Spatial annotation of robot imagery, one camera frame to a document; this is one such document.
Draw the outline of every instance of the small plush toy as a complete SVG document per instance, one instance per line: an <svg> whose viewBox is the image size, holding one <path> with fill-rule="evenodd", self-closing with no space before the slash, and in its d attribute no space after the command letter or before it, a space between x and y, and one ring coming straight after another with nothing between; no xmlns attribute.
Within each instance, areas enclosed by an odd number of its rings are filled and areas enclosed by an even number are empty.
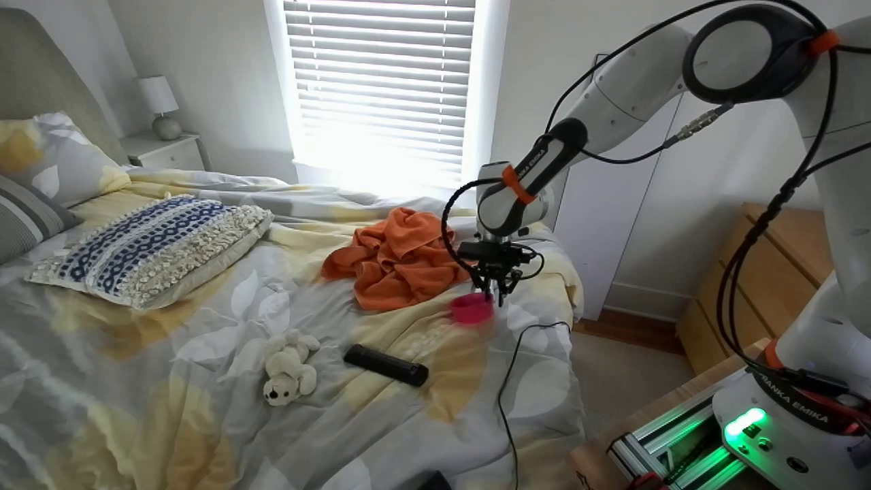
<svg viewBox="0 0 871 490"><path fill-rule="evenodd" d="M298 328L271 339L265 350L267 383L265 394L271 404L290 404L298 398L313 394L318 383L318 373L313 364L305 364L313 350L318 350L318 339L303 334Z"/></svg>

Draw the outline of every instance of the pillow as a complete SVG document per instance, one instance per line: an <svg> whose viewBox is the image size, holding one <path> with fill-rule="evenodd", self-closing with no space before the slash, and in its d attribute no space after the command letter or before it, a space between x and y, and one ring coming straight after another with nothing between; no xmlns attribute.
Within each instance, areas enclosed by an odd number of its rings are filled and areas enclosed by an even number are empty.
<svg viewBox="0 0 871 490"><path fill-rule="evenodd" d="M114 304L167 306L243 257L271 222L273 213L253 204L163 199L35 264L30 279Z"/></svg>
<svg viewBox="0 0 871 490"><path fill-rule="evenodd" d="M0 119L0 173L42 189L58 207L75 207L131 183L62 112Z"/></svg>
<svg viewBox="0 0 871 490"><path fill-rule="evenodd" d="M42 193L0 173L0 264L76 222L80 217L58 208Z"/></svg>

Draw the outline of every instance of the orange towel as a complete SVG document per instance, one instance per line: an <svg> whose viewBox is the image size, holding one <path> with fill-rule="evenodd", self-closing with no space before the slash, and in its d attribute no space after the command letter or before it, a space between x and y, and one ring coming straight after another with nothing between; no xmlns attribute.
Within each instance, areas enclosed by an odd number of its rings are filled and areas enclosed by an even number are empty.
<svg viewBox="0 0 871 490"><path fill-rule="evenodd" d="M445 251L441 221L407 207L358 227L352 245L326 255L322 274L358 276L358 304L365 311L416 304L465 279L464 266Z"/></svg>

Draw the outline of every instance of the lamp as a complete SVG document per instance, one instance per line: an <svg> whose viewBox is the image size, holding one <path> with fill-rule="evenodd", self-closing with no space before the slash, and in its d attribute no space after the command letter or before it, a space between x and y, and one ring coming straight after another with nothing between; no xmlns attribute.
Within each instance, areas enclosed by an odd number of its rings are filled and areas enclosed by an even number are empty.
<svg viewBox="0 0 871 490"><path fill-rule="evenodd" d="M147 108L155 113L154 131L158 138L173 140L184 135L184 121L175 117L180 104L170 87L167 75L140 78L143 98Z"/></svg>

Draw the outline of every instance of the wire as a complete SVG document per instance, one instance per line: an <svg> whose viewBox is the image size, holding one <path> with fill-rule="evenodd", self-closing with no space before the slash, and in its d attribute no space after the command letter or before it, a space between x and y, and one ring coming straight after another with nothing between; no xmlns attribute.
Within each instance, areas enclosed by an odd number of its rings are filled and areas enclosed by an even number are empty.
<svg viewBox="0 0 871 490"><path fill-rule="evenodd" d="M660 144L660 146L653 146L653 149L648 149L648 151L642 151L642 154L635 154L635 158L608 158L608 154L588 151L588 149L580 149L580 154L593 158L593 161L601 161L601 162L610 162L610 165L630 165L630 162L648 161L652 154L664 151L664 149L669 149L669 146L672 146L672 144L669 144L669 138L668 138L664 144Z"/></svg>
<svg viewBox="0 0 871 490"><path fill-rule="evenodd" d="M845 149L845 151L835 151L835 154L830 154L830 158L825 158L825 161L821 161L821 162L808 165L808 169L806 169L806 173L823 172L823 169L827 169L827 165L834 165L834 162L838 162L838 161L845 161L845 158L852 158L852 154L859 154L859 151L867 151L867 149L871 149L871 140L859 144L859 146Z"/></svg>
<svg viewBox="0 0 871 490"><path fill-rule="evenodd" d="M535 268L535 272L529 272L529 274L524 274L521 279L532 279L532 276L539 276L543 274L543 268L546 268L546 252L539 252L537 248L532 248L532 245L521 245L524 251L529 251L529 252L535 252L535 257L539 257L539 266Z"/></svg>
<svg viewBox="0 0 871 490"><path fill-rule="evenodd" d="M821 26L821 31L825 31L825 23L806 10L806 18ZM827 75L827 90L825 90L825 108L821 117L821 128L815 134L811 146L806 149L806 158L799 162L796 173L781 184L781 189L767 202L765 213L757 217L757 222L752 225L752 232L744 236L742 248L736 251L736 255L728 264L728 272L720 282L720 293L717 293L717 325L724 338L724 343L752 366L752 370L767 370L763 361L748 360L742 347L742 334L737 334L737 323L736 323L736 298L737 298L737 276L744 268L744 260L748 255L748 251L757 245L757 240L767 232L770 221L781 213L781 207L796 195L796 189L806 183L811 161L821 151L821 144L830 128L830 117L835 108L835 95L838 95L838 52L827 52L827 63L830 63L830 75Z"/></svg>
<svg viewBox="0 0 871 490"><path fill-rule="evenodd" d="M838 52L850 52L850 55L871 55L871 46L838 46Z"/></svg>
<svg viewBox="0 0 871 490"><path fill-rule="evenodd" d="M525 338L532 328L556 328L556 325L567 325L567 328L570 328L567 320L529 323L529 325L521 328L521 334L517 334L517 339L516 339L512 360L509 360L509 370L506 370L506 374L501 377L498 392L497 392L497 409L498 409L501 423L503 423L506 437L509 437L509 447L512 447L516 490L517 490L517 482L521 482L521 456L517 456L517 444L516 444L512 422L509 422L506 409L503 409L503 394L506 394L506 387L509 387L509 380L512 380L512 373L516 373L516 361L517 361L524 338Z"/></svg>
<svg viewBox="0 0 871 490"><path fill-rule="evenodd" d="M468 276L471 276L475 285L482 285L482 282L479 282L478 272L471 268L471 264L465 264L465 260L457 255L457 251L454 251L454 245L453 245L453 240L450 240L448 221L453 217L453 207L457 204L457 199L460 199L468 188L497 184L497 183L498 183L498 178L471 178L471 183L460 184L460 188L448 199L448 204L445 204L445 208L441 208L441 242L445 242L448 252L468 272Z"/></svg>

